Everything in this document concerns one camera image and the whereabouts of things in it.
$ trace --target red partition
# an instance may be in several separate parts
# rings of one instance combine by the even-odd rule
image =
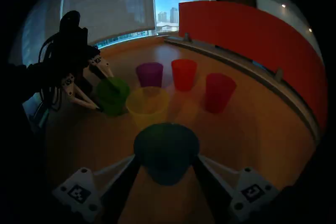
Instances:
[[[310,43],[293,27],[264,11],[222,1],[179,4],[179,36],[215,44],[276,72],[306,101],[322,130],[327,119],[327,79]]]

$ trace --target wall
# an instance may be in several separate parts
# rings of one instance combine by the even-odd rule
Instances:
[[[283,79],[307,103],[322,131],[325,129],[325,69],[311,44],[292,26],[264,11],[231,2],[180,3],[179,9],[179,36],[189,33],[192,39],[236,52],[273,72],[281,68]]]
[[[308,22],[295,4],[293,4],[290,0],[257,0],[257,8],[272,14],[291,25],[312,45],[317,55],[323,62],[321,50],[318,46],[316,38],[314,34],[309,31],[310,27]]]

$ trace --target orange cup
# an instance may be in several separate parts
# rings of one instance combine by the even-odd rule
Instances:
[[[175,88],[189,91],[194,85],[197,63],[189,59],[178,59],[171,62]]]

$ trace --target window blind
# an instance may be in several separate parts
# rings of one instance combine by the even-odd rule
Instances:
[[[153,0],[63,0],[63,15],[76,10],[80,27],[89,30],[88,43],[155,29]]]

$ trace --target black cable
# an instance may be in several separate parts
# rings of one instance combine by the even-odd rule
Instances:
[[[42,47],[41,50],[39,52],[39,63],[41,62],[41,54],[43,51],[43,48],[45,46],[47,46],[47,49],[45,51],[45,56],[43,58],[43,62],[46,64],[50,64],[50,56],[51,56],[51,52],[53,49],[53,40],[55,39],[55,37],[58,35],[54,34],[52,35],[49,39],[47,39]],[[59,86],[55,86],[54,84],[52,84],[51,86],[48,87],[43,87],[41,88],[40,92],[40,97],[41,97],[41,101],[43,104],[46,104],[48,108],[54,110],[54,111],[58,111],[61,107],[61,103],[62,103],[62,95],[60,94],[60,87]]]

